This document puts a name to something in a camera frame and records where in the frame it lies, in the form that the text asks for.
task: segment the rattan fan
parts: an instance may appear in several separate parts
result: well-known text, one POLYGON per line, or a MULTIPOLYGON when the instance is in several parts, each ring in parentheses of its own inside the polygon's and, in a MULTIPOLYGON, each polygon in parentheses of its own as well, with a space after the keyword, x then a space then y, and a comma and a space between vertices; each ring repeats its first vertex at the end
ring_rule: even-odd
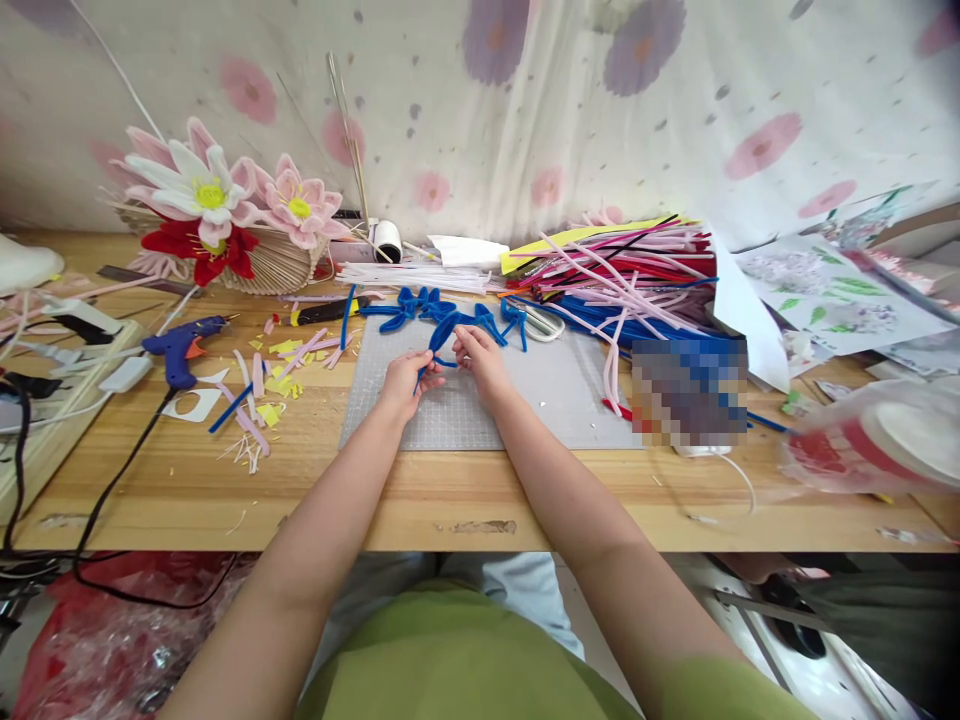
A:
MULTIPOLYGON (((120 219, 137 237, 157 230, 163 220, 146 206, 136 203, 110 203, 120 219)), ((318 238, 312 250, 303 250, 286 233, 265 226, 246 228, 260 243, 250 253, 254 278, 248 280, 225 270, 214 282, 249 295, 284 295, 301 289, 313 277, 313 270, 330 242, 318 238)), ((193 270, 194 261, 184 261, 193 270)))

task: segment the wooden table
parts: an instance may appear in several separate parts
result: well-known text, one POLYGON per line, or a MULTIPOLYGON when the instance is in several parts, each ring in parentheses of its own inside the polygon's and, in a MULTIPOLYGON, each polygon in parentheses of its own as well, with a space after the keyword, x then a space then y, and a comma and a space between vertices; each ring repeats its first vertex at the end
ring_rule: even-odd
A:
MULTIPOLYGON (((138 245, 123 235, 24 233, 20 240, 60 252, 70 270, 95 275, 104 264, 125 265, 138 245)), ((343 292, 314 286, 309 293, 343 292)), ((178 298, 136 288, 102 296, 98 307, 134 317, 156 328, 178 298)), ((236 348, 246 358, 248 341, 262 331, 271 312, 283 312, 273 298, 255 298, 212 287, 191 301, 186 318, 242 313, 230 334, 204 342, 206 358, 194 361, 198 374, 232 368, 226 383, 242 387, 232 363, 236 348)), ((354 318, 352 327, 363 320, 354 318)), ((318 326, 282 328, 270 340, 306 340, 318 326)), ((269 458, 256 475, 216 460, 237 440, 229 423, 216 436, 208 423, 163 418, 109 500, 90 542, 99 549, 261 550, 277 526, 337 452, 356 357, 335 370, 317 364, 298 370, 306 389, 289 403, 280 424, 267 437, 269 458)), ((868 376, 852 360, 834 360, 799 381, 808 394, 814 378, 859 386, 868 376)), ((18 525, 17 547, 73 548, 97 496, 119 469, 160 402, 166 385, 154 370, 126 395, 114 397, 18 525)), ((786 419, 778 411, 783 396, 752 392, 748 405, 761 415, 786 419)), ((752 429, 731 457, 749 474, 759 508, 744 517, 747 492, 732 468, 716 458, 677 456, 670 448, 577 452, 610 488, 661 551, 887 551, 953 552, 942 537, 957 537, 955 501, 897 498, 886 505, 871 497, 808 491, 777 471, 777 433, 752 429), (688 513, 723 518, 719 525, 693 522, 688 513), (883 538, 880 527, 929 537, 915 545, 883 538)), ((516 475, 502 452, 400 453, 387 481, 366 540, 371 550, 540 550, 548 547, 530 512, 516 475)))

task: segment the hot glue gun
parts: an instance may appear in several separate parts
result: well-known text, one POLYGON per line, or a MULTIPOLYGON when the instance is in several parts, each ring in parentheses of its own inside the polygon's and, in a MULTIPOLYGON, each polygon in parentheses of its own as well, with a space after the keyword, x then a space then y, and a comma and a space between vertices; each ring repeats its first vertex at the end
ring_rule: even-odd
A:
POLYGON ((203 338, 219 333, 235 317, 237 316, 211 315, 178 325, 163 335, 154 335, 144 340, 143 349, 151 355, 164 356, 167 384, 170 387, 189 390, 197 384, 197 378, 190 372, 187 361, 204 354, 197 343, 203 338))

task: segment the plastic bag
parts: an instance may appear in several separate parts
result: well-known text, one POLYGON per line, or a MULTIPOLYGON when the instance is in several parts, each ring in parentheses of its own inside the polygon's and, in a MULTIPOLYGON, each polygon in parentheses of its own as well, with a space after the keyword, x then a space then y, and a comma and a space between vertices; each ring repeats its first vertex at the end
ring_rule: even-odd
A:
POLYGON ((803 417, 784 475, 826 492, 960 492, 960 394, 908 380, 863 387, 803 417))
MULTIPOLYGON (((89 563, 83 576, 128 593, 199 602, 227 567, 225 553, 132 552, 89 563)), ((193 610, 126 602, 66 574, 57 606, 30 649, 14 720, 149 720, 222 617, 252 567, 238 560, 193 610)))

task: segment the red plastic bag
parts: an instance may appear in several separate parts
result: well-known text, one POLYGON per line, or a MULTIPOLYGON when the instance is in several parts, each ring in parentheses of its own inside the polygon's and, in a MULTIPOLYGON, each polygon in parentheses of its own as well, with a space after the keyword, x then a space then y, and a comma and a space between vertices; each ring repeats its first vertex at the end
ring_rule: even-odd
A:
MULTIPOLYGON (((142 597, 204 599, 230 562, 226 553, 132 552, 83 566, 83 576, 142 597)), ((80 585, 72 574, 47 592, 57 606, 30 649, 13 720, 149 720, 243 584, 238 561, 210 601, 193 610, 127 602, 80 585)))

